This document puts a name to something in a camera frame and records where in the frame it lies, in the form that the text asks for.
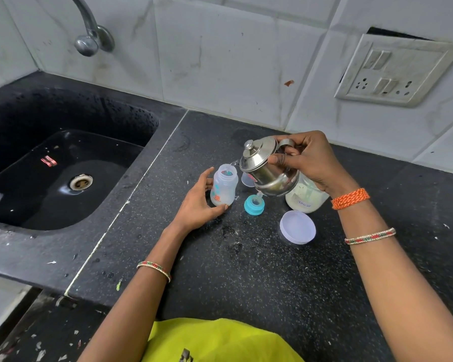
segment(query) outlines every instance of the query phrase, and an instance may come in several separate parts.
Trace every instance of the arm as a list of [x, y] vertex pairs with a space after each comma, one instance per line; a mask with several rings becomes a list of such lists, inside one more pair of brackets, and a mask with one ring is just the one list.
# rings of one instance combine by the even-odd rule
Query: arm
[[[228, 206], [210, 208], [205, 191], [212, 179], [206, 170], [188, 192], [171, 224], [163, 230], [147, 261], [161, 265], [168, 273], [187, 234], [221, 215]], [[155, 321], [166, 277], [155, 269], [141, 267], [119, 300], [97, 329], [78, 362], [139, 362]]]
[[[288, 137], [299, 147], [290, 148], [289, 156], [271, 156], [270, 163], [301, 170], [332, 198], [359, 188], [335, 158], [322, 132]], [[338, 213], [347, 238], [388, 229], [370, 201]], [[376, 319], [396, 359], [453, 361], [453, 316], [395, 237], [351, 245], [351, 251]]]

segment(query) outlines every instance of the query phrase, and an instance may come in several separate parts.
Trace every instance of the faucet spout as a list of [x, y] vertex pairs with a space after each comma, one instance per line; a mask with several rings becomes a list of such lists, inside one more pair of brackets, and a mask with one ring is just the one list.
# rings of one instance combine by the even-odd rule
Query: faucet spout
[[87, 35], [78, 36], [75, 40], [74, 46], [77, 51], [87, 57], [95, 55], [99, 48], [105, 52], [112, 52], [115, 42], [110, 31], [101, 25], [97, 25], [96, 18], [84, 0], [72, 1], [81, 12], [87, 32]]

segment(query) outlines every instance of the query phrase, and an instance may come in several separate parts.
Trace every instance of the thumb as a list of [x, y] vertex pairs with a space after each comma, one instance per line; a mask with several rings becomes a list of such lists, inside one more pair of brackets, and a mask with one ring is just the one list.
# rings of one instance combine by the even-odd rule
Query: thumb
[[273, 155], [270, 155], [268, 158], [268, 163], [269, 164], [274, 164], [278, 166], [288, 166], [288, 167], [293, 167], [294, 169], [300, 169], [300, 164], [302, 161], [302, 156], [297, 155], [297, 156], [290, 156], [290, 155], [284, 155], [282, 153], [275, 153]]
[[215, 219], [222, 215], [228, 208], [228, 205], [221, 205], [218, 207], [210, 207], [211, 219]]

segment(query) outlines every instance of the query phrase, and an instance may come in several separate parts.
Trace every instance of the power socket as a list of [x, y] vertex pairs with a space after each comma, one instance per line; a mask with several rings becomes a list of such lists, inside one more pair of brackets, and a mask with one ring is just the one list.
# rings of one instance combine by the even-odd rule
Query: power socket
[[453, 43], [364, 34], [339, 99], [414, 107], [453, 62]]

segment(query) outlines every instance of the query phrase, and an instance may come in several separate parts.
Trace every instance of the sink drain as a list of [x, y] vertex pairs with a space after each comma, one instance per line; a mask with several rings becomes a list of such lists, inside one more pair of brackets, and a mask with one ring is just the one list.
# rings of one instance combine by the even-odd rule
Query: sink drain
[[73, 191], [83, 191], [92, 185], [92, 176], [87, 174], [80, 174], [73, 178], [69, 183], [69, 188]]

